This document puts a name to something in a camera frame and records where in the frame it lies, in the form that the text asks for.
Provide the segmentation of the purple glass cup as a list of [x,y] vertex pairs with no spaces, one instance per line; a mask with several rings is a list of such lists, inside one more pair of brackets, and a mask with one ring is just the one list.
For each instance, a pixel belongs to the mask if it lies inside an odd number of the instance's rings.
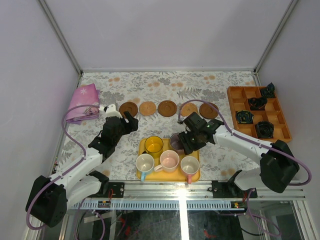
[[178,155],[184,154],[184,147],[179,139],[179,134],[174,133],[169,139],[170,148],[175,151]]

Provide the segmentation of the pink ceramic mug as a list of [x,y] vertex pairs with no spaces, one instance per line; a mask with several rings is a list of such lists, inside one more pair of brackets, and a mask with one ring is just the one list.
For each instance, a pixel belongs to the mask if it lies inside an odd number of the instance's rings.
[[159,158],[159,165],[155,166],[153,170],[155,172],[166,172],[172,173],[174,172],[180,162],[179,155],[173,150],[164,151]]

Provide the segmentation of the white mug pink handle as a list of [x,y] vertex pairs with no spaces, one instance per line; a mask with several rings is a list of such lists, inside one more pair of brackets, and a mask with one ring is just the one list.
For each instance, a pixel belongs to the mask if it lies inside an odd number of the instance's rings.
[[192,183],[192,177],[199,171],[199,160],[193,156],[186,156],[180,162],[182,174],[186,178],[187,184]]

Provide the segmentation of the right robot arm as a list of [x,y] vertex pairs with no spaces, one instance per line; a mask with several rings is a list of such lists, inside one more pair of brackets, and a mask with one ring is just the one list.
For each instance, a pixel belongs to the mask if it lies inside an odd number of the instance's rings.
[[260,187],[283,193],[300,169],[293,161],[290,148],[281,140],[275,143],[258,140],[229,128],[220,120],[206,121],[196,112],[178,123],[186,126],[185,131],[178,135],[186,155],[211,143],[236,151],[259,165],[251,170],[238,170],[228,180],[227,189],[233,197]]

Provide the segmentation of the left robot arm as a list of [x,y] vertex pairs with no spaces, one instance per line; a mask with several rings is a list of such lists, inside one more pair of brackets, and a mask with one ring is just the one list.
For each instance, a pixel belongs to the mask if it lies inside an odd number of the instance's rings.
[[35,217],[52,228],[76,203],[92,195],[105,197],[110,190],[109,178],[95,168],[116,150],[121,137],[138,130],[138,119],[126,111],[120,116],[107,116],[102,130],[75,163],[64,163],[49,177],[39,176],[33,183],[27,204],[26,223]]

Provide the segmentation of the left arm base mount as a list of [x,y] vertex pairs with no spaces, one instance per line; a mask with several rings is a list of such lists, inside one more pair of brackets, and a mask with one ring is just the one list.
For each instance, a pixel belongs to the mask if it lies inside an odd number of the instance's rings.
[[123,198],[125,183],[124,182],[110,182],[109,177],[104,175],[99,171],[92,171],[88,174],[89,176],[95,177],[100,183],[101,186],[97,193],[90,195],[90,198]]

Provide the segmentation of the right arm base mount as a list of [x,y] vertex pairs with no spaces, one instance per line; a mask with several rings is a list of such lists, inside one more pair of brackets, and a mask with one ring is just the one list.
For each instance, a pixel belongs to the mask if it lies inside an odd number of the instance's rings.
[[246,199],[250,190],[241,190],[235,183],[236,177],[242,172],[237,170],[228,181],[212,180],[211,187],[207,190],[212,192],[214,199]]

